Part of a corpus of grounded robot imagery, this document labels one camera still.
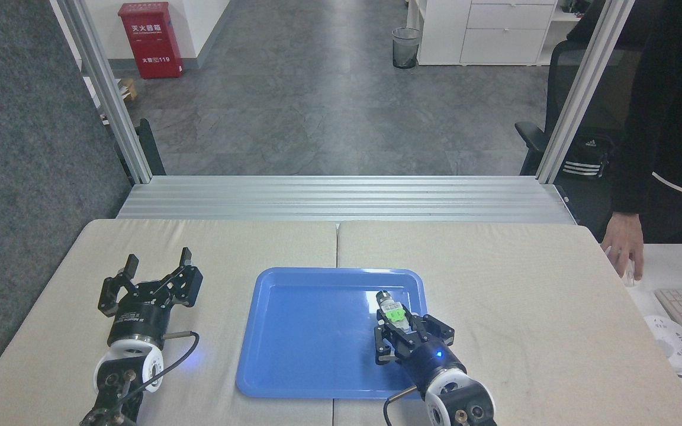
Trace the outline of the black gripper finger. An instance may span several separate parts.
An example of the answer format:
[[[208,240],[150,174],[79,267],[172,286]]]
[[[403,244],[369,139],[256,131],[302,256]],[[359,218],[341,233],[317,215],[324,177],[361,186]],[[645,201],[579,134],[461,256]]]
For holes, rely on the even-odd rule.
[[[149,282],[148,296],[152,305],[167,308],[173,305],[193,307],[197,301],[203,275],[192,265],[192,253],[182,248],[179,266],[162,280]]]
[[[391,322],[379,319],[374,327],[375,338],[375,363],[377,366],[385,366],[391,361],[401,364],[406,359],[405,350],[406,332],[396,327]]]
[[[407,334],[408,348],[416,348],[422,344],[441,341],[451,346],[454,340],[454,329],[430,314],[423,316],[411,313],[408,316],[410,331]]]
[[[132,282],[140,260],[135,254],[129,254],[125,266],[114,277],[107,277],[102,284],[102,291],[98,298],[98,310],[106,317],[116,315],[118,310],[117,295],[121,288],[127,291],[127,296],[138,297],[138,286]]]

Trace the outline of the person's hand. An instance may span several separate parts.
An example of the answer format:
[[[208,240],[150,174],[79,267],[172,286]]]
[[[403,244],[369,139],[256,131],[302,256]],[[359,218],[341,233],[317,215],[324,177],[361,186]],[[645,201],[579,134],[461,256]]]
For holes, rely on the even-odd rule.
[[[644,272],[644,235],[641,216],[636,213],[614,212],[604,232],[601,249],[606,251],[610,264],[622,277],[633,262],[633,278],[641,280]]]

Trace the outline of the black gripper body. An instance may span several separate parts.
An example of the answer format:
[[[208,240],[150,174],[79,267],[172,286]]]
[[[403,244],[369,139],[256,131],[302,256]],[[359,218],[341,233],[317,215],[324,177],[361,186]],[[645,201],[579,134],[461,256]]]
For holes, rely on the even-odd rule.
[[[108,336],[108,345],[119,340],[140,340],[154,346],[163,346],[172,305],[163,301],[155,305],[133,295],[125,295],[119,302]]]
[[[427,337],[428,340],[423,341],[417,334],[411,333],[404,338],[395,338],[396,361],[401,364],[415,386],[429,386],[442,370],[458,369],[464,374],[467,372],[449,348],[453,343],[453,333],[447,333],[445,338],[432,335]]]

